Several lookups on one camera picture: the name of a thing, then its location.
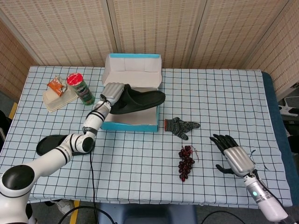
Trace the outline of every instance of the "snack can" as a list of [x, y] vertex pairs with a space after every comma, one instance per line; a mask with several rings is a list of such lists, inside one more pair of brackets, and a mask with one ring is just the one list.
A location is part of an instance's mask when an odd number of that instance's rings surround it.
[[82, 74], [72, 73], [67, 77], [66, 81], [82, 100], [83, 104], [90, 105], [94, 103], [95, 98], [85, 83]]

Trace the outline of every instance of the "table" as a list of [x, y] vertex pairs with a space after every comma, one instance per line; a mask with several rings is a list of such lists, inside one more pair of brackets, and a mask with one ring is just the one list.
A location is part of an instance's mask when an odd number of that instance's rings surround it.
[[[100, 98], [101, 75], [96, 67], [31, 67], [0, 155], [0, 172], [38, 158], [39, 140], [50, 134], [81, 133], [92, 106], [79, 99], [49, 113], [42, 93], [55, 76], [84, 74], [90, 90]], [[269, 117], [262, 73], [257, 70], [163, 69], [157, 133], [100, 130], [93, 151], [96, 201], [110, 203], [186, 203], [256, 207], [242, 178], [224, 175], [216, 164], [228, 167], [209, 136], [229, 134], [256, 163], [261, 178], [286, 206], [292, 205], [285, 169]], [[165, 132], [163, 120], [180, 117], [201, 123], [188, 133], [188, 141]], [[189, 179], [178, 177], [178, 152], [182, 145], [199, 151]], [[89, 156], [75, 156], [65, 167], [38, 180], [30, 201], [67, 198], [91, 201], [93, 196]]]

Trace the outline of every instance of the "open shoe box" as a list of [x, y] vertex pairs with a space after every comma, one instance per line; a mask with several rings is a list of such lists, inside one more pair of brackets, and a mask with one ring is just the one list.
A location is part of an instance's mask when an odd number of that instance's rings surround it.
[[[137, 91], [157, 90], [161, 81], [162, 60], [158, 54], [109, 54], [102, 83], [130, 84]], [[159, 106], [127, 114], [109, 114], [103, 130], [157, 132]]]

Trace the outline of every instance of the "dark red grapes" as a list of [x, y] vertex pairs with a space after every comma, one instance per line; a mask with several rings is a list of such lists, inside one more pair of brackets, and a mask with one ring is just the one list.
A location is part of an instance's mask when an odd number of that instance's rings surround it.
[[178, 171], [180, 173], [179, 178], [182, 182], [185, 182], [185, 180], [188, 179], [188, 174], [192, 169], [192, 164], [195, 163], [195, 161], [190, 157], [192, 153], [193, 151], [191, 146], [182, 146], [181, 151], [178, 153], [179, 157], [183, 159], [183, 161], [180, 161], [178, 164]]

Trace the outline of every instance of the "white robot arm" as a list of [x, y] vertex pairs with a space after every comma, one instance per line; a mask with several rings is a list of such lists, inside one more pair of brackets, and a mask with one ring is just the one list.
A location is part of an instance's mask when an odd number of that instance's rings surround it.
[[72, 159], [75, 152], [93, 150], [97, 131], [120, 98], [124, 84], [106, 85], [95, 108], [87, 115], [83, 135], [70, 134], [58, 147], [29, 163], [8, 169], [0, 178], [0, 224], [27, 224], [25, 208], [33, 185], [41, 176], [49, 176]]
[[230, 169], [216, 165], [224, 174], [234, 174], [244, 179], [247, 191], [253, 197], [258, 207], [270, 222], [279, 224], [296, 224], [294, 219], [284, 210], [281, 202], [269, 191], [259, 178], [252, 160], [245, 150], [238, 146], [229, 135], [216, 135], [210, 138], [227, 159]]

